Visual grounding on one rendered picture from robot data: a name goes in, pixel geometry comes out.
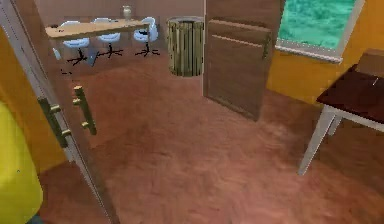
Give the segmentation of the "green slatted round bin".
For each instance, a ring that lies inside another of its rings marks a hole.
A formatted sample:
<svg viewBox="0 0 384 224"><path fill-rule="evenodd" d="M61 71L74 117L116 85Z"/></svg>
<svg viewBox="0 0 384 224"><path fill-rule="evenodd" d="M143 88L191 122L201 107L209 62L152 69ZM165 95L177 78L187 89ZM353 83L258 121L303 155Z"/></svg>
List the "green slatted round bin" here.
<svg viewBox="0 0 384 224"><path fill-rule="evenodd" d="M169 69L182 77L202 73L204 19L198 16L172 17L167 21Z"/></svg>

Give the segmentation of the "white swivel chair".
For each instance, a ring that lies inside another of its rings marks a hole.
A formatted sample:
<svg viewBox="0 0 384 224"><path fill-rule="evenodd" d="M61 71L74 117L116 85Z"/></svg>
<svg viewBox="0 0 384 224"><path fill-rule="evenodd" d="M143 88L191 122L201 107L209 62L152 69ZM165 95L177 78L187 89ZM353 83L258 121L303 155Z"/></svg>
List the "white swivel chair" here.
<svg viewBox="0 0 384 224"><path fill-rule="evenodd" d="M89 38L80 38L64 41L63 44L70 49L77 49L79 56L77 58L68 59L73 66L80 63L81 61L87 60L88 57L83 53L82 49L86 48L90 44Z"/></svg>
<svg viewBox="0 0 384 224"><path fill-rule="evenodd" d="M110 18L95 18L93 20L93 23L111 23L112 19ZM108 57L111 57L112 54L115 55L122 55L122 50L114 50L112 47L113 43L116 43L120 40L121 34L120 33L111 33L111 34L103 34L97 37L97 39L103 43L108 44L108 51L104 52L104 55L107 55Z"/></svg>
<svg viewBox="0 0 384 224"><path fill-rule="evenodd" d="M136 41L145 44L145 48L140 52L137 52L136 55L142 55L143 57L146 57L149 53L159 55L159 51L157 49L151 49L149 46L150 42L156 41L159 37L156 19L154 17L146 17L142 19L142 22L148 23L149 27L135 30L133 33L133 38Z"/></svg>

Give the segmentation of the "light wooden long table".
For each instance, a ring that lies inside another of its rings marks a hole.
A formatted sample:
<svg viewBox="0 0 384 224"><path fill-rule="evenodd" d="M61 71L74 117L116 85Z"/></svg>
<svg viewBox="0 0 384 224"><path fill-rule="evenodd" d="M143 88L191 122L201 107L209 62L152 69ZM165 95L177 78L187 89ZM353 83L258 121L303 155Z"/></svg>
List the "light wooden long table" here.
<svg viewBox="0 0 384 224"><path fill-rule="evenodd" d="M149 22L119 19L103 23L89 22L58 26L57 28L46 27L45 32L50 39L66 41L112 33L130 32L137 29L148 29L149 26Z"/></svg>

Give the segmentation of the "white framed window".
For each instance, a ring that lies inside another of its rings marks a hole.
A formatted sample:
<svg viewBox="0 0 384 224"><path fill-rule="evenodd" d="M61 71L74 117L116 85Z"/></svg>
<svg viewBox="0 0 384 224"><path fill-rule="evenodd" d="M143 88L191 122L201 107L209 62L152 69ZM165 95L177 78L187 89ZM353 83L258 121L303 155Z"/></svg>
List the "white framed window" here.
<svg viewBox="0 0 384 224"><path fill-rule="evenodd" d="M339 64L366 0L286 0L276 48Z"/></svg>

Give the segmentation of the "dark top white-legged table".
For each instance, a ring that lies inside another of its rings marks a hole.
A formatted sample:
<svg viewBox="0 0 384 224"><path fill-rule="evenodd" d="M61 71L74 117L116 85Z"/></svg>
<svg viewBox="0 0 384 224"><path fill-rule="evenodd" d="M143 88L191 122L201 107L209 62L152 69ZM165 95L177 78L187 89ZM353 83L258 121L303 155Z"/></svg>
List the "dark top white-legged table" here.
<svg viewBox="0 0 384 224"><path fill-rule="evenodd" d="M323 138L332 136L343 119L384 133L384 77L363 73L354 64L317 99L323 109L297 173L304 175Z"/></svg>

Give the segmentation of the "brown wooden room door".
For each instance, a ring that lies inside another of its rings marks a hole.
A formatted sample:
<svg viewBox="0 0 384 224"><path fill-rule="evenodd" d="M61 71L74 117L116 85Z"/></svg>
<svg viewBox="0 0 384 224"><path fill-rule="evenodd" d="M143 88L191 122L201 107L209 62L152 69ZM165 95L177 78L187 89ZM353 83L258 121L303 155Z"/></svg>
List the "brown wooden room door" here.
<svg viewBox="0 0 384 224"><path fill-rule="evenodd" d="M79 167L95 200L108 219L120 224L116 209L90 154L89 134L97 133L94 117L82 85L72 80L71 67L65 64L59 40L45 32L34 0L0 0L0 25L8 36L17 59L39 97L61 108L56 113L61 129L71 130L62 148Z"/></svg>

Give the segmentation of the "brown wooden box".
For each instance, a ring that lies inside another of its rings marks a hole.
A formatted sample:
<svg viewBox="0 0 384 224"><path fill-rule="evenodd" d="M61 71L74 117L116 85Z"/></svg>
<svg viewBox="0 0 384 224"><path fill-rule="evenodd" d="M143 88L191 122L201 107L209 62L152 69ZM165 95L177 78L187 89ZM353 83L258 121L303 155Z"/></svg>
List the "brown wooden box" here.
<svg viewBox="0 0 384 224"><path fill-rule="evenodd" d="M366 49L359 59L356 70L384 78L384 50Z"/></svg>

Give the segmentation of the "yellow rounded object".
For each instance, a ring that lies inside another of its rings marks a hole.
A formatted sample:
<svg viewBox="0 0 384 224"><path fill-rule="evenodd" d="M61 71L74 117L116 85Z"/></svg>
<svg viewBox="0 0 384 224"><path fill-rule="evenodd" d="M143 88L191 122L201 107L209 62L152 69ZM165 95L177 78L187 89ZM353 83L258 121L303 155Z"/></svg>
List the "yellow rounded object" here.
<svg viewBox="0 0 384 224"><path fill-rule="evenodd" d="M26 224L42 201L42 187L23 131L0 102L0 224Z"/></svg>

